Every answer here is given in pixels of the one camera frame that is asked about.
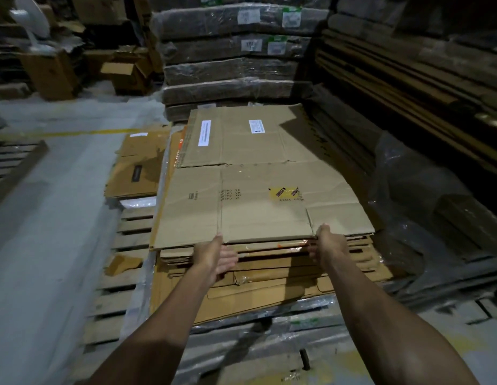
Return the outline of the stack of wrapped cardboard bundles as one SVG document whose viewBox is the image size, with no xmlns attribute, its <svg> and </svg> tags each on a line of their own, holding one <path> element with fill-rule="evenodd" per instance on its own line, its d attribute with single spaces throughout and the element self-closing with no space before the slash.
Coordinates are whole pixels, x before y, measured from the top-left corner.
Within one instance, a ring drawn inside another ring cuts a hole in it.
<svg viewBox="0 0 497 385">
<path fill-rule="evenodd" d="M 149 0 L 171 121 L 202 106 L 295 103 L 337 0 Z"/>
</svg>

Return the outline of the tall brown cardboard box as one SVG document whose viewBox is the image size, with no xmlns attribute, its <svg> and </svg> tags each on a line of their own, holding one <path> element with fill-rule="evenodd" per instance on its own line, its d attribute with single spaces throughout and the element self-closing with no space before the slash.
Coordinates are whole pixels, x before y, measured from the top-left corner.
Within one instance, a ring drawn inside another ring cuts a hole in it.
<svg viewBox="0 0 497 385">
<path fill-rule="evenodd" d="M 50 55 L 21 53 L 18 58 L 44 100 L 69 101 L 78 96 L 80 82 L 65 50 Z"/>
</svg>

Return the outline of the cardboard with yellow sticker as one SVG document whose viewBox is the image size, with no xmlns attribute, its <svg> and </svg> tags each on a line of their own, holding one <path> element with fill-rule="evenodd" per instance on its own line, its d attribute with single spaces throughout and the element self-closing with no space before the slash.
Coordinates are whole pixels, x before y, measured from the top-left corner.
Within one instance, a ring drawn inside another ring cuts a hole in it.
<svg viewBox="0 0 497 385">
<path fill-rule="evenodd" d="M 319 226 L 353 236 L 375 228 L 343 175 L 327 161 L 177 168 L 154 249 L 312 238 Z"/>
</svg>

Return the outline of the person's right forearm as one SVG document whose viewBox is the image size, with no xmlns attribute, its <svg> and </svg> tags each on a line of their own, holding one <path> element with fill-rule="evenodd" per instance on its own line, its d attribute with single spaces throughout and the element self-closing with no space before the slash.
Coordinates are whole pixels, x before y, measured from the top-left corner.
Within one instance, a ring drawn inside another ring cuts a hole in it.
<svg viewBox="0 0 497 385">
<path fill-rule="evenodd" d="M 375 385 L 480 385 L 431 324 L 372 283 L 342 252 L 322 252 L 349 334 Z"/>
</svg>

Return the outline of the open cardboard box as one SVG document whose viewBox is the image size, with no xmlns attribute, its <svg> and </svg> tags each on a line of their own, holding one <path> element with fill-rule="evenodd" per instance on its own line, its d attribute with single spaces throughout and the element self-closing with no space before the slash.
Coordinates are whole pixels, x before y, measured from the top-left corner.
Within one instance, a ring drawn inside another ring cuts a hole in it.
<svg viewBox="0 0 497 385">
<path fill-rule="evenodd" d="M 139 50 L 117 50 L 101 66 L 100 74 L 111 81 L 118 96 L 145 96 L 151 90 L 154 69 L 149 56 Z"/>
</svg>

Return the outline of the white fan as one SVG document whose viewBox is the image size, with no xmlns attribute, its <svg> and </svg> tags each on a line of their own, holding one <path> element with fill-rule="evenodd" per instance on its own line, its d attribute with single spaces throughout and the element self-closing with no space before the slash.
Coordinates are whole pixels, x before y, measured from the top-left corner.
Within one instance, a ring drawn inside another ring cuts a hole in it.
<svg viewBox="0 0 497 385">
<path fill-rule="evenodd" d="M 46 56 L 56 54 L 53 46 L 38 41 L 38 38 L 49 39 L 51 30 L 48 19 L 35 0 L 14 0 L 14 8 L 9 14 L 26 30 L 30 53 Z"/>
</svg>

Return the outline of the stack of flattened cardboard sheets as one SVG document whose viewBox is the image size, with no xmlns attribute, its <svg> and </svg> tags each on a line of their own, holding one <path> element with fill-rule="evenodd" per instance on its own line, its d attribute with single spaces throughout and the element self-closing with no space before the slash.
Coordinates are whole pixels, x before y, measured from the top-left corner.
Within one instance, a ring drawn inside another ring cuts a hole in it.
<svg viewBox="0 0 497 385">
<path fill-rule="evenodd" d="M 368 246 L 362 248 L 362 252 L 357 256 L 354 252 L 350 257 L 352 260 L 356 260 L 356 258 L 362 259 L 361 257 L 364 255 L 365 257 L 371 256 L 371 259 L 357 262 L 355 265 L 373 283 L 384 283 L 392 280 L 395 277 L 393 272 L 383 262 L 380 262 L 380 254 L 374 249 L 374 246 L 372 244 Z M 150 315 L 159 308 L 182 279 L 182 276 L 170 276 L 168 272 L 163 271 L 162 262 L 160 264 L 157 264 L 158 269 L 152 283 Z M 235 277 L 242 276 L 242 273 L 238 272 L 226 273 L 223 279 L 207 291 L 195 317 L 194 325 L 335 292 L 329 276 L 326 272 L 319 274 L 321 270 L 317 265 L 284 268 L 284 271 L 289 272 L 293 268 L 297 272 L 305 272 L 305 269 L 309 268 L 311 271 L 315 271 L 315 274 L 246 282 L 241 285 L 225 285 L 227 280 L 233 282 Z"/>
</svg>

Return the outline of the torn cardboard scrap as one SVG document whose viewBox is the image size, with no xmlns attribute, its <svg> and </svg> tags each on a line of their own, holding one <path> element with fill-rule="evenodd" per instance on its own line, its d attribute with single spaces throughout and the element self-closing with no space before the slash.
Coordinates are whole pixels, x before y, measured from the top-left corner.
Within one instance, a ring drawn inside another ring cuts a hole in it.
<svg viewBox="0 0 497 385">
<path fill-rule="evenodd" d="M 135 270 L 141 267 L 143 259 L 124 255 L 116 255 L 110 264 L 105 268 L 104 274 L 108 277 L 114 277 L 129 270 Z"/>
</svg>

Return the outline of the person's right hand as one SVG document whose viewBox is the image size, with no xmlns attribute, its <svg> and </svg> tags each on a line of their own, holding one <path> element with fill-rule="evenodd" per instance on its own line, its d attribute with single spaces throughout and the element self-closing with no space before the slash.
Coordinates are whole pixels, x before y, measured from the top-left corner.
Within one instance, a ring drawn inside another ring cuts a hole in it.
<svg viewBox="0 0 497 385">
<path fill-rule="evenodd" d="M 332 233 L 329 241 L 317 241 L 317 238 L 309 241 L 307 252 L 309 257 L 328 275 L 350 261 L 347 241 L 342 234 Z"/>
</svg>

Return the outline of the person's left forearm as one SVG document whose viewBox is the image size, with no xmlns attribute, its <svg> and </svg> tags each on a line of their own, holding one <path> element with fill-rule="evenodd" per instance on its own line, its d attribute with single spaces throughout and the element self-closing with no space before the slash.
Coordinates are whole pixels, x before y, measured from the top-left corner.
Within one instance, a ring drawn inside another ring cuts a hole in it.
<svg viewBox="0 0 497 385">
<path fill-rule="evenodd" d="M 215 279 L 210 265 L 194 265 L 86 385 L 171 385 L 200 305 Z"/>
</svg>

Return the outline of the flattened cardboard with white labels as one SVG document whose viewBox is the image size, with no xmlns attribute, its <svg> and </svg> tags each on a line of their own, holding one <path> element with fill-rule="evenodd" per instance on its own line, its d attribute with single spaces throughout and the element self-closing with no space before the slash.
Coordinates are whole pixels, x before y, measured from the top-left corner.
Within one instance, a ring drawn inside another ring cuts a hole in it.
<svg viewBox="0 0 497 385">
<path fill-rule="evenodd" d="M 192 110 L 178 168 L 329 160 L 303 105 Z"/>
</svg>

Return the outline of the brown cardboard sheet, dark label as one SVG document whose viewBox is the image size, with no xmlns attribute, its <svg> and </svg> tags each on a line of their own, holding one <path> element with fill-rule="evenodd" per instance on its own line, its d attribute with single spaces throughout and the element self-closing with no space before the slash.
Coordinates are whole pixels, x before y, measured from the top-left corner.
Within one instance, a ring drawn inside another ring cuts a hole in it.
<svg viewBox="0 0 497 385">
<path fill-rule="evenodd" d="M 133 131 L 125 136 L 105 184 L 105 198 L 156 195 L 170 129 L 170 125 L 152 124 L 148 129 Z"/>
</svg>

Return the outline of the pile of long cardboard sheets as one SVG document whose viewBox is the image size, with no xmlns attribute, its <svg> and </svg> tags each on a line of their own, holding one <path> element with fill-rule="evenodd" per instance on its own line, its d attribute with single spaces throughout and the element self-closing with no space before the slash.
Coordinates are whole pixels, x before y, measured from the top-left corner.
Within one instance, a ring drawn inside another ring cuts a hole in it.
<svg viewBox="0 0 497 385">
<path fill-rule="evenodd" d="M 335 0 L 316 63 L 497 177 L 497 0 Z"/>
</svg>

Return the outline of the wooden pallet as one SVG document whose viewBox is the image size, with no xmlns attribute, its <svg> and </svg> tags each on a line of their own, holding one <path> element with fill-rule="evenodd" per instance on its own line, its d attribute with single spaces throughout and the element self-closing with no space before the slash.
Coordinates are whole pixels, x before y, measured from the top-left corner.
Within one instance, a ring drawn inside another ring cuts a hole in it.
<svg viewBox="0 0 497 385">
<path fill-rule="evenodd" d="M 0 203 L 47 152 L 43 140 L 0 141 Z"/>
<path fill-rule="evenodd" d="M 154 206 L 126 208 L 121 212 L 105 268 L 116 255 L 139 257 L 143 264 L 114 277 L 106 276 L 104 268 L 84 329 L 81 357 L 87 361 L 105 359 L 148 314 L 156 258 L 149 249 L 154 213 Z"/>
</svg>

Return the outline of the clear plastic wrap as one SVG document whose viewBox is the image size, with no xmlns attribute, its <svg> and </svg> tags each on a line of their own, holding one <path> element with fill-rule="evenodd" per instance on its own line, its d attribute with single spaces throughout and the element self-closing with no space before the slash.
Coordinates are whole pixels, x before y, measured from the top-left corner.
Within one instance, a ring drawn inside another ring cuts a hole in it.
<svg viewBox="0 0 497 385">
<path fill-rule="evenodd" d="M 497 216 L 448 168 L 383 131 L 369 203 L 387 233 L 423 256 L 426 284 L 497 272 Z"/>
</svg>

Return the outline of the person's left hand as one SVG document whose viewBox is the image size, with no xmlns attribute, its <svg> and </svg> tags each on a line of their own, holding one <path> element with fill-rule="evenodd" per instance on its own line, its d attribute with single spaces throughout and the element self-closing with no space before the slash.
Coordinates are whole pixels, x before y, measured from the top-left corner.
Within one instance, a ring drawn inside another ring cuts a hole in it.
<svg viewBox="0 0 497 385">
<path fill-rule="evenodd" d="M 196 244 L 192 258 L 192 275 L 207 287 L 212 287 L 220 275 L 232 270 L 239 261 L 237 252 L 224 241 L 221 248 L 214 248 L 213 239 Z"/>
</svg>

